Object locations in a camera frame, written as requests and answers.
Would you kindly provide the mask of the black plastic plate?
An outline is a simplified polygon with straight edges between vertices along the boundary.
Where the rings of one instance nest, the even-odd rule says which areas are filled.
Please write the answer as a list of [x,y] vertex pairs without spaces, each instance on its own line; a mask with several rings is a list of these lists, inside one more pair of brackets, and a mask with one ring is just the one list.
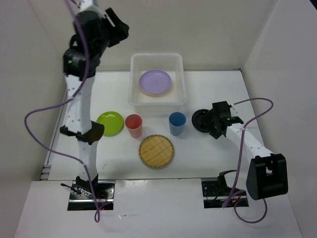
[[196,130],[202,133],[210,133],[212,126],[211,111],[207,109],[199,109],[192,115],[192,125]]

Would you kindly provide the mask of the purple plastic plate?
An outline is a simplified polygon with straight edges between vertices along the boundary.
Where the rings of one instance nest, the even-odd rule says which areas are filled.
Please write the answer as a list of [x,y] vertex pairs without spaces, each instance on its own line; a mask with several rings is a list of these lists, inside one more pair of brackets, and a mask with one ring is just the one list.
[[171,87],[171,77],[163,70],[150,70],[142,74],[139,86],[142,90],[158,94]]

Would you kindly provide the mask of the round bamboo woven plate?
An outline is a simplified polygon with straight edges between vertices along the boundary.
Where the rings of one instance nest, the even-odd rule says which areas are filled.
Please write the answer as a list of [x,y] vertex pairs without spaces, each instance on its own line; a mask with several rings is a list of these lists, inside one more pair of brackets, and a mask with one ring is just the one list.
[[151,169],[163,169],[172,162],[175,150],[166,136],[153,134],[141,142],[138,153],[145,166]]

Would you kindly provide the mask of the green plastic plate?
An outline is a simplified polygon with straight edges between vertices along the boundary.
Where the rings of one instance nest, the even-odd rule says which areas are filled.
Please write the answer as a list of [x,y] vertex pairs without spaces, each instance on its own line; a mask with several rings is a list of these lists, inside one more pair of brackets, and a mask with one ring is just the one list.
[[124,126],[124,120],[121,114],[114,111],[109,111],[101,114],[97,118],[97,123],[105,127],[103,136],[115,136]]

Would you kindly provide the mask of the red plastic cup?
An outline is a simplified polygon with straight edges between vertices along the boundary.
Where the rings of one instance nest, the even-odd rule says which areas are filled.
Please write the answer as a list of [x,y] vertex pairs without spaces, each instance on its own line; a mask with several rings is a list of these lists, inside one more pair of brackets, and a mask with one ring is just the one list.
[[131,114],[125,119],[125,126],[133,138],[139,138],[142,135],[143,120],[137,114]]

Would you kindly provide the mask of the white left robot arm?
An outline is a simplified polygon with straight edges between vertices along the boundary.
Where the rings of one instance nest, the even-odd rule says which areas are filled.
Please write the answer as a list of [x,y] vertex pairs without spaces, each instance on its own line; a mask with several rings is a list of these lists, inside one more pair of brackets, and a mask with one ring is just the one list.
[[87,198],[99,192],[96,167],[97,145],[105,127],[90,119],[91,93],[96,69],[106,48],[129,36],[129,26],[112,8],[102,11],[96,0],[83,0],[73,22],[75,34],[63,54],[63,73],[70,100],[66,124],[60,133],[74,136],[79,146],[79,159],[84,168],[76,176],[76,186]]

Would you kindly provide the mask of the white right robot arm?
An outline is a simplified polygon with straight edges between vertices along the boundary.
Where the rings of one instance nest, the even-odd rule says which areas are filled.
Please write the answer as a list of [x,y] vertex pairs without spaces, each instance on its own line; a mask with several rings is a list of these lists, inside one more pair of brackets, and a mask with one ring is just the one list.
[[275,154],[261,144],[248,130],[249,122],[243,122],[231,114],[232,106],[226,101],[212,104],[198,117],[198,125],[213,138],[221,136],[232,141],[239,148],[236,178],[223,178],[217,182],[219,193],[234,196],[242,158],[249,162],[246,189],[253,200],[275,197],[288,193],[286,158]]

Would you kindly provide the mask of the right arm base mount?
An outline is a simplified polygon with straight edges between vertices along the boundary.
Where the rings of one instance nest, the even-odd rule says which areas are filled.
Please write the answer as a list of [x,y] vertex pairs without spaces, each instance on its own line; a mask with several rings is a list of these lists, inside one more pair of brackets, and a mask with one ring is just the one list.
[[[220,187],[216,178],[212,180],[202,180],[201,184],[204,208],[222,208],[222,204],[228,198],[231,188],[227,185]],[[249,207],[246,192],[231,198],[227,208],[234,207],[236,203],[238,203],[237,207]]]

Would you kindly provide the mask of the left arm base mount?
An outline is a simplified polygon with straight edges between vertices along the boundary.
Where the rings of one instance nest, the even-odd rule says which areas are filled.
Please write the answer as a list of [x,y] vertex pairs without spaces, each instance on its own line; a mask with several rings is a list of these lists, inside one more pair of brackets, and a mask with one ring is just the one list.
[[[60,184],[70,189],[68,211],[89,211],[96,210],[95,202],[91,192],[76,186],[73,181],[71,185]],[[115,182],[101,180],[98,184],[98,190],[95,191],[97,204],[101,210],[113,210]]]

